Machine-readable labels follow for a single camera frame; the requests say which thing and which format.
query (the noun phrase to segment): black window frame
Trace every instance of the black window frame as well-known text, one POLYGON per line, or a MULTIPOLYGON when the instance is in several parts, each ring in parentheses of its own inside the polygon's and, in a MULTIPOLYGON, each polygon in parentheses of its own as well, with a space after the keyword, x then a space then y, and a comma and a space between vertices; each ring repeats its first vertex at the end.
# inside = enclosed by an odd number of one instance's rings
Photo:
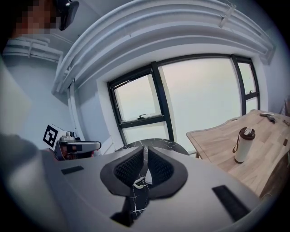
POLYGON ((241 57, 241 56, 236 56, 234 54, 218 54, 218 53, 206 53, 206 54, 193 54, 193 55, 186 55, 186 56, 180 56, 180 57, 175 57, 175 58, 170 58, 170 59, 165 59, 162 61, 154 61, 149 65, 146 65, 144 67, 138 68, 136 70, 133 70, 125 75, 122 75, 119 78, 116 78, 115 80, 108 82, 108 90, 109 90, 109 96, 110 96, 110 101, 112 105, 112 109, 114 112, 115 120, 122 138, 122 141, 124 145, 127 145, 123 129, 124 128, 129 128, 129 127, 135 127, 135 126, 143 126, 143 125, 148 125, 152 123, 157 123, 157 122, 163 122, 165 121, 167 124, 167 130, 168 130, 168 135, 169 139, 171 141, 174 141, 174 134, 173 134, 173 129, 172 129, 172 123, 171 123, 171 118, 170 118, 170 113, 169 113, 169 107, 163 87, 163 83, 161 80, 160 72, 158 67, 171 64, 171 63, 176 63, 176 62, 181 62, 181 61, 186 61, 186 60, 193 60, 193 59, 202 59, 202 58, 228 58, 232 60, 232 63, 234 65, 236 75, 238 78, 239 82, 239 89, 240 89, 240 95, 241 95, 241 104, 242 104, 242 115, 246 114, 247 111, 247 106, 246 106, 246 101, 248 99, 252 99, 257 97, 257 108, 258 110, 260 109, 260 91, 259 91, 259 85, 258 85, 258 80, 257 80, 257 75, 256 71, 253 65, 253 62, 251 58, 246 58, 246 57, 241 57), (245 93, 245 87, 244 87, 244 82, 242 79, 242 74, 241 70, 238 66, 238 63, 247 63, 251 66, 251 71, 253 74, 254 78, 254 83, 256 87, 256 92, 246 94, 245 93), (138 78, 144 77, 148 74, 152 75, 153 81, 154 81, 154 86, 156 89, 157 93, 157 98, 161 110, 161 115, 159 116, 153 116, 149 118, 144 118, 144 119, 138 119, 134 121, 128 121, 128 122, 122 122, 121 120, 121 114, 118 109, 118 104, 116 100, 116 95, 115 95, 115 89, 118 87, 121 87, 122 85, 125 85, 131 81, 134 81, 138 78))

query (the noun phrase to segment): window handle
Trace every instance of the window handle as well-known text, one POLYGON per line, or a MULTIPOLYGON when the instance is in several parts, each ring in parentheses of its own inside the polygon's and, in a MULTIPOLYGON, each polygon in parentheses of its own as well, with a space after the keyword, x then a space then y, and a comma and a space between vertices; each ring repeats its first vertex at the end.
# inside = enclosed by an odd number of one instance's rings
POLYGON ((144 117, 141 117, 141 116, 143 116, 143 115, 146 115, 146 114, 141 114, 141 115, 139 115, 139 118, 137 118, 138 120, 139 119, 144 119, 144 117))

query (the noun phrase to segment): white water bottle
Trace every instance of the white water bottle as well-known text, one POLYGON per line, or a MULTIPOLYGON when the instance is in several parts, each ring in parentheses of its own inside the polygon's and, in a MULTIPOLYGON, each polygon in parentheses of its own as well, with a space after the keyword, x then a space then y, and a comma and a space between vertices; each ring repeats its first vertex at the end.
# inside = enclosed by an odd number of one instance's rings
POLYGON ((245 161, 255 136, 255 130, 250 127, 244 127, 240 130, 239 137, 235 145, 235 147, 237 146, 237 149, 234 147, 232 150, 233 153, 236 153, 235 161, 238 164, 241 164, 245 161))

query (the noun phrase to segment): black marble surface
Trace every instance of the black marble surface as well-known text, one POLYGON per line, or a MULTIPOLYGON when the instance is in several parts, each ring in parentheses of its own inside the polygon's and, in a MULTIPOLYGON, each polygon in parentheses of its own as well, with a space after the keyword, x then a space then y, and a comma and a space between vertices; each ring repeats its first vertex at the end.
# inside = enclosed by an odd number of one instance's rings
MULTIPOLYGON (((139 177, 145 177, 148 166, 147 166, 147 157, 148 157, 148 147, 159 147, 167 150, 176 151, 178 153, 182 153, 184 155, 189 155, 187 151, 178 143, 175 143, 170 140, 166 139, 146 139, 146 140, 140 140, 133 143, 128 144, 127 146, 123 146, 117 151, 125 150, 131 147, 138 147, 143 146, 144 147, 144 166, 141 170, 139 177)), ((136 183, 138 186, 146 185, 145 179, 136 183)), ((150 191, 150 188, 152 188, 153 185, 146 185, 142 189, 137 189, 134 186, 131 188, 130 193, 130 205, 131 205, 131 215, 133 220, 137 220, 137 218, 142 214, 142 212, 146 209, 147 205, 149 204, 148 200, 148 194, 150 191)))

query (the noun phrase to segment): wooden tabletop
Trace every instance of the wooden tabletop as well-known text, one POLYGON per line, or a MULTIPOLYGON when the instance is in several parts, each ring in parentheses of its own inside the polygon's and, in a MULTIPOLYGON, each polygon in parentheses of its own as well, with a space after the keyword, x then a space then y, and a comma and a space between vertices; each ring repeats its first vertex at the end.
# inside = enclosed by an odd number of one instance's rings
POLYGON ((273 124, 260 112, 252 110, 220 126, 186 134, 203 160, 236 177, 258 196, 280 159, 290 150, 290 127, 283 122, 290 123, 290 117, 275 114, 273 124), (246 126, 255 129, 256 137, 244 163, 237 164, 232 149, 240 129, 246 126))

